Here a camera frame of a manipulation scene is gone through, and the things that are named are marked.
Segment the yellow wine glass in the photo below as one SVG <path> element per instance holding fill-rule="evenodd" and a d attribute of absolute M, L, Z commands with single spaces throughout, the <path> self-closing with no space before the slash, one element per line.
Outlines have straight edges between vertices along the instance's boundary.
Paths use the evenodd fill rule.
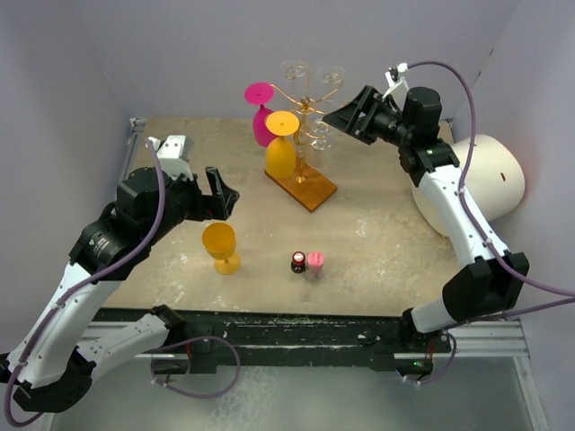
<path fill-rule="evenodd" d="M 201 241 L 219 274 L 232 275 L 239 269 L 241 259 L 236 252 L 235 231 L 231 225 L 222 222 L 210 224 Z"/>
<path fill-rule="evenodd" d="M 296 150 L 291 138 L 299 129 L 298 117 L 286 110 L 271 113 L 266 127 L 276 137 L 269 143 L 265 157 L 265 172 L 276 179 L 285 179 L 296 170 Z"/>

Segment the clear wine glass front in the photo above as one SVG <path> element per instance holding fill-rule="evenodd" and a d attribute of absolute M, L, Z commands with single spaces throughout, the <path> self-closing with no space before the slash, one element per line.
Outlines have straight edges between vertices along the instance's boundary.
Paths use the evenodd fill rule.
<path fill-rule="evenodd" d="M 327 168 L 332 162 L 332 129 L 316 119 L 309 132 L 310 141 L 305 150 L 306 162 L 316 170 Z"/>

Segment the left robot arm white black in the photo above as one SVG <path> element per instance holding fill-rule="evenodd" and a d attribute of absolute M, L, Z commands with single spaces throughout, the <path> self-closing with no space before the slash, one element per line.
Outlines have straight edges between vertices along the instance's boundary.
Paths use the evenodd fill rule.
<path fill-rule="evenodd" d="M 1 356 L 4 405 L 35 415 L 75 405 L 111 369 L 147 351 L 174 352 L 186 321 L 167 305 L 108 336 L 83 342 L 106 300 L 147 259 L 152 247 L 184 221 L 227 220 L 239 200 L 215 167 L 206 169 L 211 192 L 195 175 L 139 168 L 117 187 L 114 201 L 87 225 L 69 253 L 59 287 L 24 341 Z"/>

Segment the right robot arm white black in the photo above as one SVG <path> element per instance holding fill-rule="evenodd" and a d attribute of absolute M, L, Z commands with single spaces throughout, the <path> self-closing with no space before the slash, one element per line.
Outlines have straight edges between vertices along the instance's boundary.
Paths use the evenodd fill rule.
<path fill-rule="evenodd" d="M 402 169 L 447 228 L 459 270 L 436 301 L 404 312 L 399 338 L 410 351 L 428 345 L 431 332 L 513 308 L 529 270 L 526 255 L 511 252 L 492 231 L 463 184 L 456 154 L 438 136 L 441 111 L 440 96 L 430 88 L 410 89 L 398 110 L 391 96 L 366 86 L 323 116 L 327 125 L 367 145 L 378 139 L 395 145 Z"/>

